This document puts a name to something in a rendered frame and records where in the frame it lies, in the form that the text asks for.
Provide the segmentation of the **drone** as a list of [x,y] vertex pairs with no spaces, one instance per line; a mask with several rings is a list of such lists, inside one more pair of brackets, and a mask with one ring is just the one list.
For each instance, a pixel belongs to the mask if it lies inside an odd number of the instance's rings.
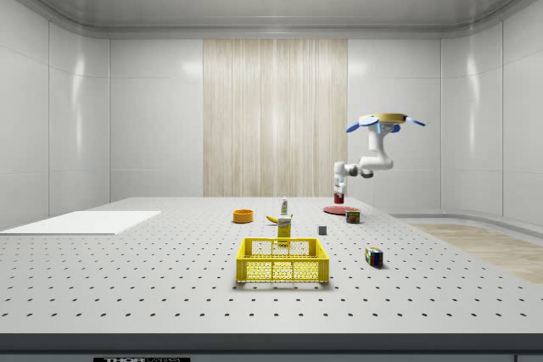
[[362,115],[357,122],[347,127],[347,132],[357,130],[359,127],[372,127],[378,134],[396,133],[400,131],[400,125],[411,122],[416,125],[425,126],[421,121],[415,120],[405,114],[378,113]]

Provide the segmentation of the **white board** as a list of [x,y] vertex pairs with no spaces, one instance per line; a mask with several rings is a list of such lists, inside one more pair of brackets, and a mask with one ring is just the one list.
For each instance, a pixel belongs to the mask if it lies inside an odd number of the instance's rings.
[[117,235],[160,211],[75,211],[18,226],[0,235]]

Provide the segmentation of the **red plate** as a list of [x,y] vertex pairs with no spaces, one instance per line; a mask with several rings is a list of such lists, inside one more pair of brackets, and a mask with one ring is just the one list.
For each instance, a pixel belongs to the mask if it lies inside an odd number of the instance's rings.
[[349,211],[359,211],[358,208],[344,206],[344,205],[326,206],[322,210],[327,214],[335,214],[335,215],[340,215],[340,216],[345,216],[345,213]]

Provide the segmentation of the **yellow basket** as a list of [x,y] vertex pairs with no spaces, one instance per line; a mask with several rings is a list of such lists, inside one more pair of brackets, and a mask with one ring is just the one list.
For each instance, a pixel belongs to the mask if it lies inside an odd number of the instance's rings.
[[329,257],[317,238],[245,237],[236,281],[328,281]]

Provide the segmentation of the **white and yellow carton box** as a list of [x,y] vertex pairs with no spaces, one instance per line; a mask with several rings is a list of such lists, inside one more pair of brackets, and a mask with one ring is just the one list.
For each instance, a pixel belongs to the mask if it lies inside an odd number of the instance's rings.
[[291,235],[291,217],[280,217],[277,222],[277,238],[280,246],[287,247]]

